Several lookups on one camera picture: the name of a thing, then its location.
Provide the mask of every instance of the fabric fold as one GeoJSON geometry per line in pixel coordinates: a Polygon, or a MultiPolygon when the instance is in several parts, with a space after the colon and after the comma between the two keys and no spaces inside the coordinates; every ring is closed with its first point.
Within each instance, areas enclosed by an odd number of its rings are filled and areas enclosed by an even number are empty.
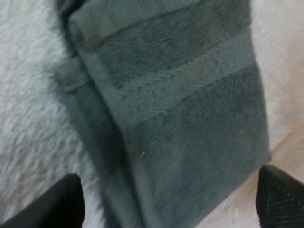
{"type": "Polygon", "coordinates": [[[61,19],[59,90],[119,227],[194,227],[270,161],[249,0],[88,0],[61,19]]]}

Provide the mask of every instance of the terry cloth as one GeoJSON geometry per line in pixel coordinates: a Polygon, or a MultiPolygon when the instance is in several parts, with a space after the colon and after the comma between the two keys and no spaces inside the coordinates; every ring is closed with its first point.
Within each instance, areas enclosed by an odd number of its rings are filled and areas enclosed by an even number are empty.
{"type": "Polygon", "coordinates": [[[191,228],[270,161],[249,0],[58,5],[59,91],[109,227],[191,228]]]}

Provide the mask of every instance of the white carpet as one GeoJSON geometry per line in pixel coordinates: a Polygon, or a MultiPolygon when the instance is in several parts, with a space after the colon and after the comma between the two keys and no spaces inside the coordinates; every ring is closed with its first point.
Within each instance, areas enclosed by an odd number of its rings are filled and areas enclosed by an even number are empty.
{"type": "Polygon", "coordinates": [[[56,19],[49,0],[0,0],[0,223],[75,172],[84,227],[100,228],[97,174],[50,80],[65,57],[56,19]]]}

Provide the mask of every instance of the black object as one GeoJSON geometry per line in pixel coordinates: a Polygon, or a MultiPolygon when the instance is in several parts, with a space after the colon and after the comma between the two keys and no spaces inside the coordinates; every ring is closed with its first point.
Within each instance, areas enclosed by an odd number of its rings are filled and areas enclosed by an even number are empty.
{"type": "Polygon", "coordinates": [[[274,166],[264,166],[256,209],[261,228],[303,228],[304,185],[274,166]]]}
{"type": "Polygon", "coordinates": [[[81,181],[69,174],[0,228],[81,228],[84,219],[81,181]]]}

